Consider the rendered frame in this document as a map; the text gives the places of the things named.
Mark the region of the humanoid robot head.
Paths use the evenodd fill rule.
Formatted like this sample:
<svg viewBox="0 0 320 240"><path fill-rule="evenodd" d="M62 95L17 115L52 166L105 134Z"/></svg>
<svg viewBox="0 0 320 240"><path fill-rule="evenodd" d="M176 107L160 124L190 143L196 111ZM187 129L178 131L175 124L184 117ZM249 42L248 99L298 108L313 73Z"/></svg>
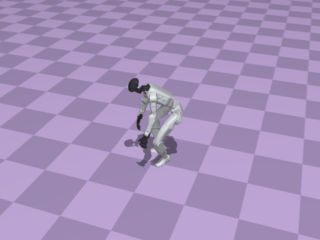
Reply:
<svg viewBox="0 0 320 240"><path fill-rule="evenodd" d="M133 78L128 84L128 90L130 92L137 92L137 93L141 94L142 91L148 92L148 90L151 88L149 84L142 85L140 88L137 88L139 86L138 84L139 84L139 80L137 78ZM145 94L146 94L146 92L145 92Z"/></svg>

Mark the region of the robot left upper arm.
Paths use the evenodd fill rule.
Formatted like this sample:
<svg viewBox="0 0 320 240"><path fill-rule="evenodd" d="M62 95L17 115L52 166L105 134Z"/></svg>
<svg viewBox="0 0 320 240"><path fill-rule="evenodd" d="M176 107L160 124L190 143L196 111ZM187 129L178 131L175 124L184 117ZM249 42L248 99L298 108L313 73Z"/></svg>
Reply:
<svg viewBox="0 0 320 240"><path fill-rule="evenodd" d="M156 95L156 92L151 92L149 95L149 104L150 104L150 111L151 111L149 116L153 115L155 119L157 118L157 101L158 101L158 97Z"/></svg>

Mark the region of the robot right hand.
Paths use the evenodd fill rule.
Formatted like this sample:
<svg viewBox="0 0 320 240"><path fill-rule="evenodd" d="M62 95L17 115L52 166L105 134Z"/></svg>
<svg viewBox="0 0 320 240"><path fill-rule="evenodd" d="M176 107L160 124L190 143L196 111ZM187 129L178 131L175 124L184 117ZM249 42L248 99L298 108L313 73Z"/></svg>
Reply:
<svg viewBox="0 0 320 240"><path fill-rule="evenodd" d="M140 115L139 115L139 116L137 116L137 117L138 117L138 118L137 118L137 122L136 122L136 123L137 123L137 129L138 129L138 130L141 130L141 129L140 129L140 121L141 121L141 119L142 119L143 115L142 115L142 114L140 114Z"/></svg>

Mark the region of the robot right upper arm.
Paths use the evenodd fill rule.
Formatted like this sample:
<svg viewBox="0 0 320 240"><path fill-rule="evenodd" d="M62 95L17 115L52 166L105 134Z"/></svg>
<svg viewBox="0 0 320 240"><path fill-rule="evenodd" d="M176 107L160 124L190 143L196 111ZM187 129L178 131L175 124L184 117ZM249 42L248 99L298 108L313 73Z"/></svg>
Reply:
<svg viewBox="0 0 320 240"><path fill-rule="evenodd" d="M146 84L144 84L143 86L145 86ZM144 97L142 98L142 102L145 103L145 104L148 104L149 103L149 99L147 99L147 97L145 96L144 92L143 92L143 95Z"/></svg>

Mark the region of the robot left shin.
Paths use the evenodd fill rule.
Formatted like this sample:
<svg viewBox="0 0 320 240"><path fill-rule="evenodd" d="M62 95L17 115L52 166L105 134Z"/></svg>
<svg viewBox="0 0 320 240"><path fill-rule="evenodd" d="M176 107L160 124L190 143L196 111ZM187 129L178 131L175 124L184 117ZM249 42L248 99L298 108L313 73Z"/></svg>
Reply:
<svg viewBox="0 0 320 240"><path fill-rule="evenodd" d="M165 157L164 159L168 158L168 156L166 154L166 147L165 147L163 141L161 141L159 144L157 144L157 148L155 146L153 146L153 147L159 155L161 155L163 158Z"/></svg>

